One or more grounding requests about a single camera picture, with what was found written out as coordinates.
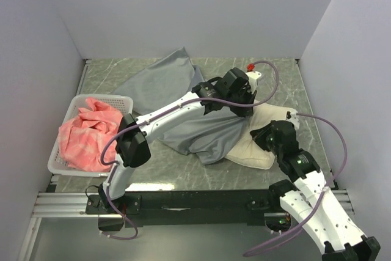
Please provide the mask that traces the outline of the grey pillowcase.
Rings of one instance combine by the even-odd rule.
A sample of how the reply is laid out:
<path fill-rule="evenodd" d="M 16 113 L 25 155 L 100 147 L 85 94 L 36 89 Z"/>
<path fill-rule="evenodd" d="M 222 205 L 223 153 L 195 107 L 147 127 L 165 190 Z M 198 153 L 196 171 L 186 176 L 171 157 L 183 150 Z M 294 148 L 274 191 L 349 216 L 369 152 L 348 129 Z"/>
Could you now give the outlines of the grey pillowcase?
<path fill-rule="evenodd" d="M 179 48 L 131 76 L 113 93 L 132 98 L 134 111 L 145 115 L 178 100 L 203 80 L 200 67 Z M 159 140 L 183 155 L 196 154 L 203 164 L 213 164 L 231 151 L 247 123 L 224 107 L 176 125 Z"/>

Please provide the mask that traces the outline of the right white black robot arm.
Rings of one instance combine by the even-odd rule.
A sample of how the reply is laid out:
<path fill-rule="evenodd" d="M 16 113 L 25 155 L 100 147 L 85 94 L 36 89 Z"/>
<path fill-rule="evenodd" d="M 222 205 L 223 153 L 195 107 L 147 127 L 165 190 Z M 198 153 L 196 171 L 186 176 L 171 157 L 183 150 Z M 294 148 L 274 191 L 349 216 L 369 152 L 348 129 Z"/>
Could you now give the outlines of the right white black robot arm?
<path fill-rule="evenodd" d="M 323 260 L 375 260 L 381 246 L 345 212 L 314 157 L 299 147 L 295 125 L 273 120 L 250 132 L 253 141 L 273 153 L 287 179 L 269 187 L 268 204 L 297 221 L 292 230 L 306 231 Z"/>

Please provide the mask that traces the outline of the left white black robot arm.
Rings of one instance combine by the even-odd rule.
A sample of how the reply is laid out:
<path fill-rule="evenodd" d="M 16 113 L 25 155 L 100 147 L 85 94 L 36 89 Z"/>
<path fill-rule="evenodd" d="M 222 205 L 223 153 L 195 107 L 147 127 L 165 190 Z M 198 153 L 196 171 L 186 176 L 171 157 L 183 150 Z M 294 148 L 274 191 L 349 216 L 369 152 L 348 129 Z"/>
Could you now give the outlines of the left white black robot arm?
<path fill-rule="evenodd" d="M 223 77 L 196 84 L 184 96 L 157 111 L 137 118 L 131 114 L 123 116 L 118 133 L 104 147 L 104 150 L 115 148 L 114 159 L 105 160 L 105 152 L 100 157 L 101 163 L 111 168 L 98 189 L 101 207 L 108 213 L 120 210 L 128 180 L 135 168 L 150 159 L 149 144 L 165 132 L 224 106 L 238 117 L 251 116 L 261 77 L 258 71 L 244 72 L 234 67 Z"/>

